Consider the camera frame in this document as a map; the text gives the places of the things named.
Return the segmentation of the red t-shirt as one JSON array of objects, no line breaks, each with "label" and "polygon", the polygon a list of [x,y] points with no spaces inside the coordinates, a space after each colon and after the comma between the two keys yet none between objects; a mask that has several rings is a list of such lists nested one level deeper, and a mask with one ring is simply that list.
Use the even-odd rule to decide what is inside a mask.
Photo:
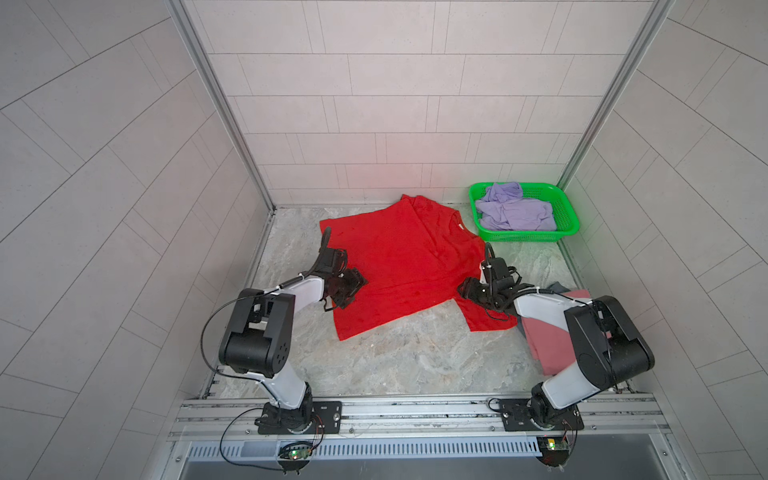
[{"label": "red t-shirt", "polygon": [[333,313],[341,341],[448,300],[472,332],[518,324],[515,315],[490,315],[459,295],[464,280],[480,277],[485,242],[455,209],[404,195],[383,210],[325,219],[319,227],[331,230],[329,246],[344,250],[348,267],[367,281],[349,306]]}]

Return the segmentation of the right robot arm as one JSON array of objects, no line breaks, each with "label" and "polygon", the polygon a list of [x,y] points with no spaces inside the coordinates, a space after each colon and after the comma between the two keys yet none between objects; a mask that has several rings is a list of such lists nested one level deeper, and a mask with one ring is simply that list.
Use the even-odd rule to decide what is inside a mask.
[{"label": "right robot arm", "polygon": [[480,279],[469,277],[458,288],[463,299],[488,314],[532,318],[557,328],[569,335],[575,354],[567,368],[535,385],[528,401],[499,402],[494,411],[507,431],[581,430],[579,402],[653,369],[651,348],[616,298],[578,299],[524,283],[489,243],[481,271]]}]

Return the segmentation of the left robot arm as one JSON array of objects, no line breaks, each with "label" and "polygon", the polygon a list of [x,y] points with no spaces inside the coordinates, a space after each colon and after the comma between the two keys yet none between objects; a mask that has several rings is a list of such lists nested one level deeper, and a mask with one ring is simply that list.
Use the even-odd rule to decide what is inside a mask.
[{"label": "left robot arm", "polygon": [[310,385],[289,363],[294,317],[317,302],[326,312],[344,309],[367,284],[347,266],[347,252],[329,246],[330,239],[327,227],[309,270],[269,291],[245,289],[234,300],[218,359],[233,378],[256,381],[270,396],[258,420],[261,434],[302,434],[320,423]]}]

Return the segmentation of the grey folded t-shirt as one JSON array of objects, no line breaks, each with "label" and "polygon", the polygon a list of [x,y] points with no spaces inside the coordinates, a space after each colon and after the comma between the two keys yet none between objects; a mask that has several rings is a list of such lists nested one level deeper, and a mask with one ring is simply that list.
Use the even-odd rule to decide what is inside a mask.
[{"label": "grey folded t-shirt", "polygon": [[563,286],[560,282],[554,282],[549,286],[547,286],[546,288],[543,288],[542,292],[545,294],[552,294],[552,295],[565,295],[567,293],[570,293],[571,290]]}]

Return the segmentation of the pink folded t-shirt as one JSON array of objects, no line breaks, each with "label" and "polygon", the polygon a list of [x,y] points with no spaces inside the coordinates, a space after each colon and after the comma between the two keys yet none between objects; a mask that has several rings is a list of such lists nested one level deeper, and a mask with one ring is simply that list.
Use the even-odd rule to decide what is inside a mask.
[{"label": "pink folded t-shirt", "polygon": [[590,302],[589,298],[569,297],[538,287],[515,301],[532,355],[545,375],[558,374],[576,361],[565,311]]}]

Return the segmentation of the green plastic basket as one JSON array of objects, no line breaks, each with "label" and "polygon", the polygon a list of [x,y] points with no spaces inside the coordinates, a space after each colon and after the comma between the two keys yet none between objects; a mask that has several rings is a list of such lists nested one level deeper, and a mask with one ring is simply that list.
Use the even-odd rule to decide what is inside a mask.
[{"label": "green plastic basket", "polygon": [[469,200],[473,221],[478,235],[489,242],[557,242],[564,236],[574,235],[580,228],[580,222],[565,193],[554,185],[546,183],[519,183],[525,198],[535,198],[551,204],[557,226],[556,231],[491,231],[479,223],[479,214],[474,201],[486,193],[492,184],[477,183],[469,188]]}]

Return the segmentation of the purple t-shirt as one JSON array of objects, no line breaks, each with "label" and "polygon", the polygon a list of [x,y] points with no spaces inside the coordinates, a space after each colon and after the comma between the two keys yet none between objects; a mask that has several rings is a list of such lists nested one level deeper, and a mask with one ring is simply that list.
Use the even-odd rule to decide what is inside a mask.
[{"label": "purple t-shirt", "polygon": [[556,231],[550,203],[525,198],[519,183],[492,184],[474,201],[480,225],[491,231]]}]

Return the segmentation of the circuit board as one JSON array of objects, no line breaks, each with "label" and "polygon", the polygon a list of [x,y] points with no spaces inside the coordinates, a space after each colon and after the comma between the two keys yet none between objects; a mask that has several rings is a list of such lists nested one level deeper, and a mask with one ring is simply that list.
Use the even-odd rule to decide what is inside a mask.
[{"label": "circuit board", "polygon": [[571,445],[565,437],[537,437],[541,452],[538,460],[547,467],[563,467],[571,455]]},{"label": "circuit board", "polygon": [[277,457],[280,461],[308,461],[313,452],[314,445],[311,442],[300,441],[281,446]]}]

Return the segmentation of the left circuit board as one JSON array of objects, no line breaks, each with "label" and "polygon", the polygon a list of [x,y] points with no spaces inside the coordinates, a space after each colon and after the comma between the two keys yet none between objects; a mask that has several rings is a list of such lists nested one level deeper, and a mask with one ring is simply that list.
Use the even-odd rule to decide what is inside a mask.
[{"label": "left circuit board", "polygon": [[313,452],[314,445],[311,442],[300,441],[281,446],[277,457],[280,461],[308,461]]}]

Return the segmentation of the ventilation grille strip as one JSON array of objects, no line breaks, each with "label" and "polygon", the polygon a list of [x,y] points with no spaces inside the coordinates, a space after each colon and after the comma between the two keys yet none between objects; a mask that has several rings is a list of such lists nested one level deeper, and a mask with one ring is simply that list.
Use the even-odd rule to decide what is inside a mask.
[{"label": "ventilation grille strip", "polygon": [[[287,441],[194,442],[187,454],[192,461],[238,463],[275,460]],[[537,440],[528,437],[494,438],[381,438],[326,439],[314,451],[316,460],[410,459],[410,458],[506,458],[540,457]]]}]

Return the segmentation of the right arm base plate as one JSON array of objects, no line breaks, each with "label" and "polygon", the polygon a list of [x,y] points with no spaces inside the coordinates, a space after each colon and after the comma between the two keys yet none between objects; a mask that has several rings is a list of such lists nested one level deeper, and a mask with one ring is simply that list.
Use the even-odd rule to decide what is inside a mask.
[{"label": "right arm base plate", "polygon": [[544,397],[502,399],[499,408],[504,430],[507,432],[565,432],[581,431],[585,428],[577,405],[556,409]]}]

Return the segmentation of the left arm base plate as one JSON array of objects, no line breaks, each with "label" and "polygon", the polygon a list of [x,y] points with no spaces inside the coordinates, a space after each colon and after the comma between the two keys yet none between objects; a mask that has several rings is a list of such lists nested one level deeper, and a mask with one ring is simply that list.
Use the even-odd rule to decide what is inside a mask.
[{"label": "left arm base plate", "polygon": [[254,421],[260,435],[337,434],[340,430],[342,403],[339,401],[305,402],[296,409],[278,408],[266,403]]}]

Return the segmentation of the aluminium mounting rail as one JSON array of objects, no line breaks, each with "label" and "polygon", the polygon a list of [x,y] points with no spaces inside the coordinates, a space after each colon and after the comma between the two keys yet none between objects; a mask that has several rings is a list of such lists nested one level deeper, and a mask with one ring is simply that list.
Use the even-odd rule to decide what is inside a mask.
[{"label": "aluminium mounting rail", "polygon": [[[541,436],[543,431],[504,430],[494,411],[500,394],[340,397],[337,434],[277,434],[281,440]],[[254,421],[261,399],[189,400],[171,424],[172,440],[261,439]],[[670,427],[651,394],[598,394],[578,404],[585,428],[565,431],[583,438],[599,434],[668,433]]]}]

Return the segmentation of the corner metal post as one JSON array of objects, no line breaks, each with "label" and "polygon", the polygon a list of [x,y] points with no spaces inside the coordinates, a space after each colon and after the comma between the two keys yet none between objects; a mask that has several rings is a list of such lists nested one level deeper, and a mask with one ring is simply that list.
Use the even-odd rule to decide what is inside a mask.
[{"label": "corner metal post", "polygon": [[246,170],[255,183],[267,208],[271,214],[274,214],[276,205],[271,198],[264,179],[258,171],[252,153],[245,141],[240,126],[238,125],[232,106],[223,91],[214,71],[213,64],[203,46],[201,37],[192,22],[192,17],[190,16],[185,2],[181,0],[168,0],[165,1],[165,4],[169,10],[170,17],[181,36],[181,40],[197,68],[202,84],[219,113],[229,138],[232,140],[237,153],[243,161]]},{"label": "corner metal post", "polygon": [[658,35],[663,22],[668,17],[670,10],[675,3],[675,0],[656,0],[652,3],[637,34],[630,44],[626,55],[623,57],[619,68],[609,84],[609,88],[599,103],[598,108],[590,120],[584,134],[581,136],[579,143],[558,181],[557,186],[561,190],[565,191],[574,179],[575,174],[583,160],[586,158],[589,149],[592,147],[601,129],[613,112],[617,102],[623,95],[624,90],[646,55],[653,40]]}]

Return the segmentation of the right corner metal post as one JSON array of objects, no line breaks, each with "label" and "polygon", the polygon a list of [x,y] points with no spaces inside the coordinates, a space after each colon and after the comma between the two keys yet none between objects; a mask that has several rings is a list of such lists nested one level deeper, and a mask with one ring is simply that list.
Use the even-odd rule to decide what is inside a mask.
[{"label": "right corner metal post", "polygon": [[558,181],[557,186],[561,190],[565,191],[574,179],[575,174],[583,160],[586,158],[589,149],[592,147],[601,129],[613,112],[617,102],[623,95],[624,90],[646,55],[653,40],[658,35],[663,22],[668,17],[670,10],[675,3],[675,0],[656,0],[652,3],[637,34],[630,44],[626,55],[623,57],[619,68],[609,84],[609,88],[599,103],[598,108],[590,120],[584,134],[581,136],[579,143]]}]

